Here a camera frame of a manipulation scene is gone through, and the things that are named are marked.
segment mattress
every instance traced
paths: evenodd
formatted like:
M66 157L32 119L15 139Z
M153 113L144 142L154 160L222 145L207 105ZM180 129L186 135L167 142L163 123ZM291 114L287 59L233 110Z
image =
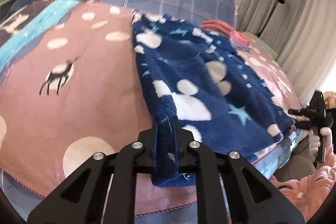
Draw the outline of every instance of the mattress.
M153 14L169 13L174 17L187 18L201 24L204 20L220 19L228 24L236 25L237 5L234 0L100 0L102 2L119 5L122 7L137 8L142 11ZM25 23L18 25L18 28L24 27ZM278 86L278 80L270 80ZM253 162L253 165L267 178L269 178L274 171L284 165L290 157L291 151L294 149L298 140L300 139L300 132L293 132L286 137L281 143L272 145L260 152L258 152L258 159ZM28 190L20 182L9 174L0 173L0 186L9 201L13 204L20 215L26 219L29 212L38 203L43 200L41 195L33 193ZM197 207L195 203L183 204L178 207L136 216L136 223L196 223L197 222Z

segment deer print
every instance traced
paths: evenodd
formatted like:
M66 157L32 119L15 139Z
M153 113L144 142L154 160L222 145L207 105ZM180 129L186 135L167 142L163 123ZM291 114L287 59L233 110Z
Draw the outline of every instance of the deer print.
M46 80L46 82L43 83L41 89L40 89L40 92L39 94L41 95L42 93L42 89L45 85L47 85L47 95L49 95L49 86L52 82L54 82L55 80L58 79L58 87L57 87L57 92L56 94L58 95L58 92L59 92L59 89L61 87L63 87L65 85L65 83L67 82L68 78L69 78L69 72L71 70L71 67L72 67L72 64L74 62L76 62L78 59L78 57L76 57L76 59L74 61L71 61L70 59L67 60L67 66L66 68L64 69L63 72L60 72L60 73L53 73L53 71L50 72L49 74L49 77L48 79ZM62 78L65 77L65 81L63 82L63 84L61 85L61 82L62 82Z

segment blue fleece blanket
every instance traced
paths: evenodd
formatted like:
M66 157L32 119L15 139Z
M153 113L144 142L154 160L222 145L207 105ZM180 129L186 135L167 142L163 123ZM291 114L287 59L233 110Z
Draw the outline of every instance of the blue fleece blanket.
M157 173L160 187L194 184L175 165L172 117L219 153L255 152L289 135L293 120L274 105L265 82L229 41L192 22L135 13L134 50L143 96L159 121Z

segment bed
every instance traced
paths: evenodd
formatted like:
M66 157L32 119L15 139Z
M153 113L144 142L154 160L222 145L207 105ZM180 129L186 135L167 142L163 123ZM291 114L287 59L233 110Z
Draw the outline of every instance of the bed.
M200 25L204 20L220 19L231 26L236 26L237 8L234 0L99 0L110 5L124 8L138 9L142 12L163 15L169 13L175 18L184 18ZM38 2L14 14L6 22L0 25L0 39L4 42L8 40L16 31L24 28L27 23L36 17L46 7L44 2ZM258 44L252 45L251 53L239 52L239 55L251 63L261 79L264 79L270 91L274 94L275 104L283 109L299 108L300 103L295 95L293 87L288 82L287 77L277 64L263 51ZM290 157L291 151L301 138L300 131L290 133L281 142L271 145L257 153L252 160L253 165L267 178L274 171L284 165ZM21 179L12 177L2 170L0 173L0 186L9 201L13 204L20 215L26 219L29 212L43 199L43 196L52 189L53 185L46 187L42 193L36 191L37 188L24 186ZM145 195L139 203L151 203L153 197L160 199L163 206L155 206L153 203L148 206L138 208L136 211L136 223L196 223L196 192L193 186L184 187L183 190L164 188L153 189L152 196Z

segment silver screw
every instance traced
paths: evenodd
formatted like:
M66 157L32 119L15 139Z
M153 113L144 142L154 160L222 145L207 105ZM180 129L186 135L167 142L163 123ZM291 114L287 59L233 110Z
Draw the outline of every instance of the silver screw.
M102 152L97 152L93 155L93 158L95 160L101 160L102 158L104 158L104 154Z
M189 146L191 148L199 148L201 146L201 144L197 141L192 141L192 142L189 143Z
M132 143L132 147L134 149L140 149L140 148L143 147L143 144L142 144L142 142L134 142L134 143Z
M240 158L240 154L239 154L237 151L231 151L231 152L229 153L229 156L230 156L230 158L232 158L232 159L234 159L234 160Z

